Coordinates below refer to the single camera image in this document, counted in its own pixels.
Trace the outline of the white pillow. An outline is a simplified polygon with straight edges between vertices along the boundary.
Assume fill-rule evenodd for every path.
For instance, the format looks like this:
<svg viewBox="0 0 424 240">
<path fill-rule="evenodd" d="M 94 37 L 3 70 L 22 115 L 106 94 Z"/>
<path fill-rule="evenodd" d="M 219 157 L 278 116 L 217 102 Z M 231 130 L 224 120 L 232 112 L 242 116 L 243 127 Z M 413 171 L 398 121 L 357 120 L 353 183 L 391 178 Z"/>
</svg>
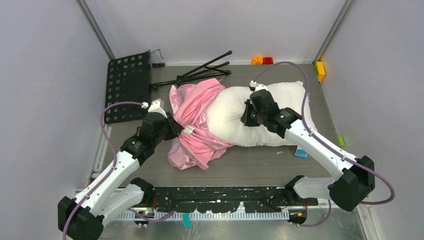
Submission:
<svg viewBox="0 0 424 240">
<path fill-rule="evenodd" d="M 302 115 L 306 124 L 314 131 L 317 127 L 312 119 L 309 98 L 301 81 L 279 82 L 267 85 L 274 105 L 265 113 L 271 117 L 281 109 L 290 108 Z M 241 117 L 245 111 L 245 101 L 253 94 L 248 87 L 233 86 L 222 90 L 206 109 L 208 129 L 218 139 L 241 147 L 256 146 L 290 146 L 285 138 L 268 131 L 264 125 L 257 127 L 244 126 Z"/>
</svg>

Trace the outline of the pink pillowcase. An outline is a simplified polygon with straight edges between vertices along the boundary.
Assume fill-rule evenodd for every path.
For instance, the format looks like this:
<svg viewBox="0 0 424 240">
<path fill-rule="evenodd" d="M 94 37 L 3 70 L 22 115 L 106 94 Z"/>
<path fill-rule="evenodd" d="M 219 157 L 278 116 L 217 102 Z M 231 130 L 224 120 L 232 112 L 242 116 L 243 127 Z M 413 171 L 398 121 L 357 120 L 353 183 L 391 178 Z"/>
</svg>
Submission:
<svg viewBox="0 0 424 240">
<path fill-rule="evenodd" d="M 167 159 L 179 170 L 208 168 L 208 162 L 220 158 L 232 145 L 210 133 L 206 110 L 226 88 L 215 78 L 197 84 L 171 86 L 169 100 L 174 120 L 182 127 L 172 140 Z"/>
</svg>

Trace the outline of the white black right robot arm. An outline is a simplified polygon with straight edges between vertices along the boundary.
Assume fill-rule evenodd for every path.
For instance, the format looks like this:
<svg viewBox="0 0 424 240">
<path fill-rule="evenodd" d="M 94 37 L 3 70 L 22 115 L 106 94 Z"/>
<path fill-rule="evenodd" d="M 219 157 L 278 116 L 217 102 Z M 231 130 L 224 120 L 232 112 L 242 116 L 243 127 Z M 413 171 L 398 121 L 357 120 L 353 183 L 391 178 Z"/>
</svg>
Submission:
<svg viewBox="0 0 424 240">
<path fill-rule="evenodd" d="M 240 118 L 247 127 L 264 126 L 269 132 L 300 147 L 330 174 L 328 178 L 297 175 L 289 183 L 285 198 L 291 205 L 315 198 L 334 202 L 351 212 L 375 189 L 375 169 L 366 155 L 358 158 L 338 148 L 308 125 L 300 114 L 289 107 L 279 108 L 265 89 L 253 92 L 245 101 Z"/>
</svg>

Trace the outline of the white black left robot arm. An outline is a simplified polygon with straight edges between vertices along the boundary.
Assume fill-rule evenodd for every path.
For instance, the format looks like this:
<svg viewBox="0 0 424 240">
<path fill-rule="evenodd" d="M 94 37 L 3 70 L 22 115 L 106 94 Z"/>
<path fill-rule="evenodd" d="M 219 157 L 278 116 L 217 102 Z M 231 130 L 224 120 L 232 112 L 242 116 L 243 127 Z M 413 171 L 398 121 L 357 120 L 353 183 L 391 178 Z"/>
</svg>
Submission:
<svg viewBox="0 0 424 240">
<path fill-rule="evenodd" d="M 126 209 L 153 202 L 153 186 L 139 177 L 119 193 L 115 190 L 163 141 L 177 138 L 183 128 L 167 113 L 151 112 L 127 138 L 109 166 L 75 197 L 63 197 L 57 206 L 58 229 L 62 238 L 97 240 L 104 228 Z"/>
</svg>

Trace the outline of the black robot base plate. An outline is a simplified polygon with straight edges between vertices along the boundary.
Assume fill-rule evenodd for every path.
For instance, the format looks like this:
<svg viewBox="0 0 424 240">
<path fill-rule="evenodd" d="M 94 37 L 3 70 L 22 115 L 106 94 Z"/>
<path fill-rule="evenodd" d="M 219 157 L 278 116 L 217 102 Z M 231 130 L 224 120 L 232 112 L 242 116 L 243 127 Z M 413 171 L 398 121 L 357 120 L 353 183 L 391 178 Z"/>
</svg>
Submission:
<svg viewBox="0 0 424 240">
<path fill-rule="evenodd" d="M 316 198 L 302 199 L 276 186 L 154 187 L 140 203 L 162 213 L 234 213 L 240 207 L 246 213 L 277 213 L 286 207 L 317 205 Z"/>
</svg>

